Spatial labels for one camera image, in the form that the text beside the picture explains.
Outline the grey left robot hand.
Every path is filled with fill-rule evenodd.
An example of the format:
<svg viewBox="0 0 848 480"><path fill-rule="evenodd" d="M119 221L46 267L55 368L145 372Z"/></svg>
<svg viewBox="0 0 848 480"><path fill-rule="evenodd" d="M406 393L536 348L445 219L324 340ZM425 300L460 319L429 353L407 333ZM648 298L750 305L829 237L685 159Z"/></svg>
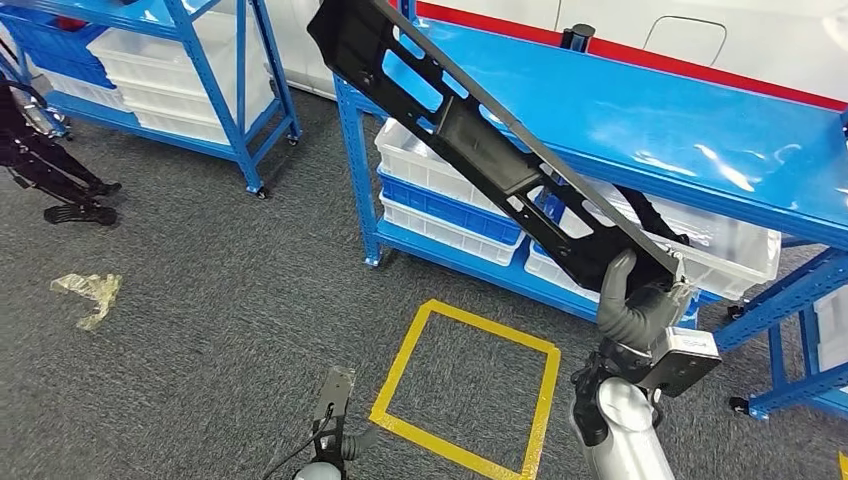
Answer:
<svg viewBox="0 0 848 480"><path fill-rule="evenodd" d="M344 434L339 447L344 461L354 461L373 446L378 437L379 428L372 425L359 434Z"/></svg>

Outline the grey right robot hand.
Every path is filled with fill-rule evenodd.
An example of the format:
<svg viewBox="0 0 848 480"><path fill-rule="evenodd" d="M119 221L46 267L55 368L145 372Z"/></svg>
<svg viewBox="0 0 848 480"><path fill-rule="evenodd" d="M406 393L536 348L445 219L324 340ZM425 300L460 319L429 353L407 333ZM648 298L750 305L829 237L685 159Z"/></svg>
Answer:
<svg viewBox="0 0 848 480"><path fill-rule="evenodd" d="M685 281L653 282L629 293L627 282L636 262L636 254L624 250L609 263L600 289L596 324L605 338L646 351L665 328L682 318L695 287Z"/></svg>

